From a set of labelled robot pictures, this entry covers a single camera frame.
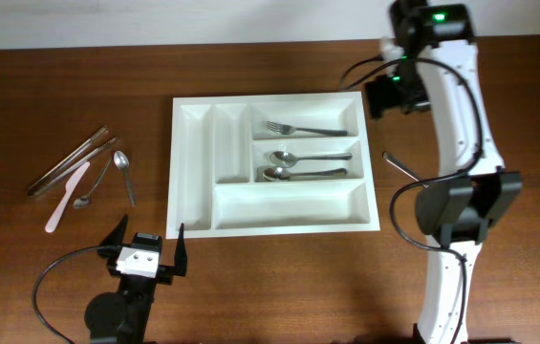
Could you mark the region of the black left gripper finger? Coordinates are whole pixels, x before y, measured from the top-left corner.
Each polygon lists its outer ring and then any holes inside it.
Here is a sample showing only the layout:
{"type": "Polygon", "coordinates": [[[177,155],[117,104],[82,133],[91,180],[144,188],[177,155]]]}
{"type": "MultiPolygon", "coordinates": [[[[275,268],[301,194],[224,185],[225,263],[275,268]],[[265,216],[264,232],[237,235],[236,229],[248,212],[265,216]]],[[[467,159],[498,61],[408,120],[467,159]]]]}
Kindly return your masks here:
{"type": "Polygon", "coordinates": [[[128,225],[128,220],[129,215],[123,215],[116,227],[100,242],[100,245],[102,247],[121,246],[128,225]]]}
{"type": "Polygon", "coordinates": [[[180,224],[174,253],[173,275],[185,277],[187,273],[187,251],[184,240],[184,223],[180,224]]]}

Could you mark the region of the small thin steel teaspoon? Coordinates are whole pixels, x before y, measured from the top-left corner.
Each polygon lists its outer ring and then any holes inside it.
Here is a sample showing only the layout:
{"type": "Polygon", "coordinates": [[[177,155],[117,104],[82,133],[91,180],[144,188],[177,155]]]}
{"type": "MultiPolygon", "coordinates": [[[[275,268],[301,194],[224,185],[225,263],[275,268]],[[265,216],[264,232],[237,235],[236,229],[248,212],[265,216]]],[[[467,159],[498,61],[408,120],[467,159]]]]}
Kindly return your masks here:
{"type": "Polygon", "coordinates": [[[92,195],[94,191],[97,189],[98,185],[101,183],[112,161],[113,159],[109,158],[108,161],[104,164],[91,189],[86,194],[74,200],[73,202],[74,209],[82,209],[89,206],[92,203],[92,195]]]}

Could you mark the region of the steel fork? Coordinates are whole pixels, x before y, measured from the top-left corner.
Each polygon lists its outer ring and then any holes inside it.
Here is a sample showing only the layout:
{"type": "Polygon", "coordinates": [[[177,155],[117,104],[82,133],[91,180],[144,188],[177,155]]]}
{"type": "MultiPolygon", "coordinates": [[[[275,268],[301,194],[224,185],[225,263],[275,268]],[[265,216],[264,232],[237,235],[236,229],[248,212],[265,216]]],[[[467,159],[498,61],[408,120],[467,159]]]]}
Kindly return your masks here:
{"type": "Polygon", "coordinates": [[[404,163],[399,161],[394,155],[390,154],[387,151],[384,151],[382,153],[382,157],[384,158],[386,162],[388,162],[393,167],[398,169],[398,171],[400,171],[401,173],[409,177],[412,180],[410,185],[421,186],[424,188],[427,188],[429,186],[428,183],[421,183],[421,177],[417,173],[415,173],[412,169],[408,168],[404,163]]]}
{"type": "Polygon", "coordinates": [[[291,135],[298,131],[319,134],[319,135],[329,136],[329,137],[345,137],[348,135],[348,132],[344,130],[326,130],[326,129],[295,127],[295,126],[273,122],[273,121],[266,121],[264,126],[270,131],[280,134],[280,135],[291,135]]]}

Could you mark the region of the steel teaspoon patterned handle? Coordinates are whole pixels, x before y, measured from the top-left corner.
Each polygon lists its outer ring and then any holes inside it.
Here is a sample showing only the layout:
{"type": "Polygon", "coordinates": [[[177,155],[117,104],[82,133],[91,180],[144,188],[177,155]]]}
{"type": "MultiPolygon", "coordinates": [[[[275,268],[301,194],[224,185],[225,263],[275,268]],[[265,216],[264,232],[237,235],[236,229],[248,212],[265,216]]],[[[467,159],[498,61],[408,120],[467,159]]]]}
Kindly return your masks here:
{"type": "Polygon", "coordinates": [[[116,167],[123,175],[128,198],[130,200],[130,204],[131,206],[135,206],[136,197],[135,197],[135,192],[134,192],[131,176],[129,173],[130,162],[128,158],[126,157],[126,155],[121,151],[116,151],[113,155],[113,159],[114,159],[116,167]]]}

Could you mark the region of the large steel tablespoon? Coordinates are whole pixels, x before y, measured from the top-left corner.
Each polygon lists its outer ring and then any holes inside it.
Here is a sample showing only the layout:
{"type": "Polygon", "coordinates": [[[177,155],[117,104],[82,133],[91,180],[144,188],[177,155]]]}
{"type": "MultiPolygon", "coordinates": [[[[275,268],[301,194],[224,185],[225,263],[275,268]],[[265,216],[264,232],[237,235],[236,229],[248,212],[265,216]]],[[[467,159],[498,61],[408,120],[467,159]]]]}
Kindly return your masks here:
{"type": "Polygon", "coordinates": [[[270,162],[285,168],[294,167],[300,161],[349,161],[352,157],[352,153],[298,157],[287,151],[274,151],[269,155],[270,162]]]}

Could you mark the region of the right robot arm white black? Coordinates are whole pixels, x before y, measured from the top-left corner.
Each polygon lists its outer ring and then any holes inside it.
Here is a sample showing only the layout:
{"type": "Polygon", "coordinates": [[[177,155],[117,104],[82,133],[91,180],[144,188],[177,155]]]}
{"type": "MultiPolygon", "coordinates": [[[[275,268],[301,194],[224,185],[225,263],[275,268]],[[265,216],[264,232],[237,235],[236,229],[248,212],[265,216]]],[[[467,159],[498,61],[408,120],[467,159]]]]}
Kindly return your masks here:
{"type": "Polygon", "coordinates": [[[373,119],[389,109],[430,111],[439,150],[437,176],[413,181],[415,217],[428,254],[425,298],[415,343],[466,343],[466,309],[476,259],[489,231],[523,188],[508,172],[486,118],[478,48],[464,4],[396,1],[394,38],[382,42],[382,65],[364,85],[373,119]]]}

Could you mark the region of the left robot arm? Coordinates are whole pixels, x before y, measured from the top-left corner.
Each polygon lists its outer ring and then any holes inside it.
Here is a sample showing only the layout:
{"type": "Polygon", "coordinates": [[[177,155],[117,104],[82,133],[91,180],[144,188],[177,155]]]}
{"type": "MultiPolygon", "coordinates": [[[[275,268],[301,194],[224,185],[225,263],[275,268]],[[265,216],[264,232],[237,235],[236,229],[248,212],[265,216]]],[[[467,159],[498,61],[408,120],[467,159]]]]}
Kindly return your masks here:
{"type": "Polygon", "coordinates": [[[174,264],[161,263],[162,237],[138,232],[132,242],[123,238],[128,217],[100,242],[98,256],[109,274],[119,279],[118,289],[101,293],[87,305],[84,321],[92,343],[142,343],[158,285],[173,283],[187,273],[184,226],[180,226],[174,264]]]}

